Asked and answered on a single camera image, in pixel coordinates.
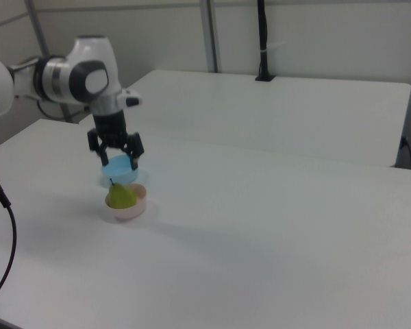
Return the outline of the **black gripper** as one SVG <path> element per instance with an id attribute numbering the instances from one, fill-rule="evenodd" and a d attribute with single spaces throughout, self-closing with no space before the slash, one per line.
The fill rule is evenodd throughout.
<path id="1" fill-rule="evenodd" d="M 124 111 L 109 115 L 93 115 L 95 128 L 87 132 L 90 151 L 101 159 L 103 167 L 109 164 L 107 148 L 120 149 L 129 156 L 132 171 L 137 170 L 144 147 L 139 133 L 128 134 Z"/>

